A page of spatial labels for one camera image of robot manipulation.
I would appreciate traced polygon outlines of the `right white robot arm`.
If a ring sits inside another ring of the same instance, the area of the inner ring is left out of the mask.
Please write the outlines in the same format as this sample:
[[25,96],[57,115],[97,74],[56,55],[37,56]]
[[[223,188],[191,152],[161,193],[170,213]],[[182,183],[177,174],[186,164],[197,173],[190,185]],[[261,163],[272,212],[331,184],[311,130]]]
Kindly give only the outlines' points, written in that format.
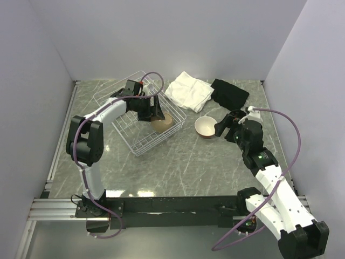
[[256,217],[268,228],[278,241],[283,258],[315,258],[325,253],[329,228],[316,218],[301,203],[285,178],[277,159],[263,141],[261,112],[263,108],[247,107],[245,111],[228,113],[215,124],[215,135],[225,136],[235,143],[242,153],[244,165],[268,192],[264,197],[256,188],[238,192],[236,208],[247,215],[234,225],[216,244],[212,251],[222,250],[220,244],[249,219]]

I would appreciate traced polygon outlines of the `red ceramic bowl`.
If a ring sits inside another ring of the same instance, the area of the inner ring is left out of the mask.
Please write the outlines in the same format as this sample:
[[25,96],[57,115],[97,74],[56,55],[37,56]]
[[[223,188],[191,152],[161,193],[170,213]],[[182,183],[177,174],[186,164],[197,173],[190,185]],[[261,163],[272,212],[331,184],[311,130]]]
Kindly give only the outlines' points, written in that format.
[[211,139],[215,135],[217,121],[209,116],[199,117],[194,124],[196,133],[204,139]]

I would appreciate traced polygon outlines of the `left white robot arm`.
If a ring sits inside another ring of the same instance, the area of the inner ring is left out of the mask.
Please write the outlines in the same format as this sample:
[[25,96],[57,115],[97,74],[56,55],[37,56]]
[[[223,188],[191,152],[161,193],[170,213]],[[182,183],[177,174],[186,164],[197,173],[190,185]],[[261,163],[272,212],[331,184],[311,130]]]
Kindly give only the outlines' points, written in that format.
[[88,210],[96,217],[106,214],[108,204],[100,174],[99,161],[104,152],[104,129],[115,119],[129,111],[137,114],[138,121],[150,122],[152,118],[163,119],[158,93],[147,95],[143,80],[127,80],[125,87],[113,93],[103,105],[85,116],[71,119],[66,143],[66,153],[79,169],[83,191],[92,199]]

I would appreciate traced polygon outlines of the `tan floral bowl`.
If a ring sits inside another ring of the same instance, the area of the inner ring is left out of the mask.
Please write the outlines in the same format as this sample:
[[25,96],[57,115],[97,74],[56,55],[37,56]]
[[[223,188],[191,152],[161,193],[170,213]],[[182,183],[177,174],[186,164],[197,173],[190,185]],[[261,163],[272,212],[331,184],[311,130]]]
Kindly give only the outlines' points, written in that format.
[[165,119],[155,119],[150,122],[152,128],[158,132],[163,133],[170,129],[174,124],[174,119],[169,112],[163,112]]

